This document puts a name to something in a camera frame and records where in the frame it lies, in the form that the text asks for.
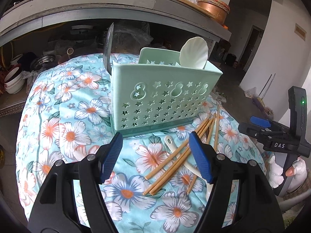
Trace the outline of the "bamboo chopstick four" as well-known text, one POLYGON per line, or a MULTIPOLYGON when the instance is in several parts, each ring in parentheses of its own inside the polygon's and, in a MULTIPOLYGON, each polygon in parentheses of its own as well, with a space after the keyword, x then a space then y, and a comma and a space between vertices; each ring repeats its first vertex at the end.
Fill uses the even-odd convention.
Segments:
POLYGON ((213 161, 216 152, 211 145, 203 143, 195 131, 189 135, 189 147, 200 172, 199 177, 206 183, 206 195, 209 196, 215 178, 213 161))

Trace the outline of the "white shell-shaped spoon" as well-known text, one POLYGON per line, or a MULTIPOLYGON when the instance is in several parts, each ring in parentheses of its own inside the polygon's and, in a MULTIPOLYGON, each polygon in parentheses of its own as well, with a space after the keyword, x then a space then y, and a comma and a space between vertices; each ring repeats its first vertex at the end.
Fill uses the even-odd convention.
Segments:
POLYGON ((180 50, 182 67, 203 69, 208 60, 207 42, 201 37, 190 38, 180 50))

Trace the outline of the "stack of white bowls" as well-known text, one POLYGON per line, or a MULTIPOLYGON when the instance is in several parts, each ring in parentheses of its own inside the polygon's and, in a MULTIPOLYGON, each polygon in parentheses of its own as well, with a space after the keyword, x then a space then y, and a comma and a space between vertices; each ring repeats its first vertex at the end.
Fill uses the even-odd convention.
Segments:
POLYGON ((19 62, 22 57, 23 54, 19 54, 10 62, 10 71, 4 79, 4 88, 8 94, 18 93, 24 85, 25 79, 22 78, 23 68, 19 62))

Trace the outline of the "grey concrete counter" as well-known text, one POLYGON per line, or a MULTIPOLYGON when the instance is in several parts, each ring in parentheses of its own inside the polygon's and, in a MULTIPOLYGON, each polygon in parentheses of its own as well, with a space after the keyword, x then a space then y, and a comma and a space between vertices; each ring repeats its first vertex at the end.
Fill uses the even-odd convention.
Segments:
POLYGON ((87 19, 157 23, 219 41, 231 32, 215 19, 175 0, 25 0, 1 18, 1 45, 43 27, 87 19))

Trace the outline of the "floral blue quilt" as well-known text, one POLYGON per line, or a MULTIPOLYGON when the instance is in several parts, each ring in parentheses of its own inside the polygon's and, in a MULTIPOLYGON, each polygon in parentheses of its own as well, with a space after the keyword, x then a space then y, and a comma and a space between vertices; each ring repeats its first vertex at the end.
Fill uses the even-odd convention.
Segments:
MULTIPOLYGON (((186 167, 180 167, 156 194, 144 195, 145 175, 169 156, 164 138, 176 145, 188 139, 206 118, 217 113, 211 96, 193 123, 157 133, 125 138, 110 178, 101 185, 107 208, 120 232, 193 232, 204 212, 207 187, 186 167)), ((82 160, 112 139, 111 87, 102 55, 71 59, 42 72, 32 86, 19 123, 16 179, 25 216, 48 172, 58 160, 82 160)), ((217 151, 246 163, 264 160, 250 138, 238 132, 238 122, 220 106, 217 151)))

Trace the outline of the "bamboo chopstick five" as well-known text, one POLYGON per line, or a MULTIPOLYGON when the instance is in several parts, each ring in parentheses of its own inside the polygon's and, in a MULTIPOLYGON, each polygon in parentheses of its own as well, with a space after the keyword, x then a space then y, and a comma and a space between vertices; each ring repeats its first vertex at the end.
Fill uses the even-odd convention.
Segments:
POLYGON ((217 151, 217 145, 218 145, 219 119, 220 119, 220 105, 217 106, 217 115, 216 115, 216 131, 215 131, 215 139, 214 139, 214 150, 215 151, 217 151))

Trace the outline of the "mint green utensil holder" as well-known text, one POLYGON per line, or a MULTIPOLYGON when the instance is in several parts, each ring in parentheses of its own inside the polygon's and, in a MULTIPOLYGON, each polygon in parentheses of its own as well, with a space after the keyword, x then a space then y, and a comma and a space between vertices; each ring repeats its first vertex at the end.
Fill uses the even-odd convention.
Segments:
POLYGON ((222 71, 182 67, 180 53, 145 47, 136 64, 112 63, 111 127, 131 137, 190 124, 222 71))

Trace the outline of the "bamboo chopstick one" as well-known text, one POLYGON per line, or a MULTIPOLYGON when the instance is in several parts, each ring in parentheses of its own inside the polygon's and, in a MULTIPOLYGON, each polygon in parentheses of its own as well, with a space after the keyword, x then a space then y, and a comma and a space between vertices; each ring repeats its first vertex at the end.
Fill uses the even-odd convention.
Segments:
MULTIPOLYGON (((210 126, 211 122, 212 122, 213 118, 208 119, 206 118, 203 123, 195 130, 195 132, 197 133, 197 135, 201 138, 204 133, 206 132, 206 130, 208 129, 208 127, 210 126)), ((152 178, 156 173, 158 173, 165 165, 167 165, 169 162, 171 162, 171 160, 173 160, 174 157, 176 157, 176 155, 178 153, 180 153, 180 151, 182 151, 182 149, 184 149, 185 147, 187 147, 187 145, 189 144, 189 140, 185 140, 173 153, 171 153, 162 163, 160 163, 154 170, 152 170, 149 174, 147 174, 145 176, 146 180, 149 180, 150 178, 152 178)))

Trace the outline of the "copper coloured pot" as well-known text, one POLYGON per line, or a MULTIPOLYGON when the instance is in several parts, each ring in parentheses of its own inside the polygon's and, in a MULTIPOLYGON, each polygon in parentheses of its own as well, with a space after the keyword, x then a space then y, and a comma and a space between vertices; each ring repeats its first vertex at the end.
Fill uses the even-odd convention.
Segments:
POLYGON ((221 25, 225 24, 230 7, 222 0, 198 0, 198 5, 211 13, 215 21, 221 25))

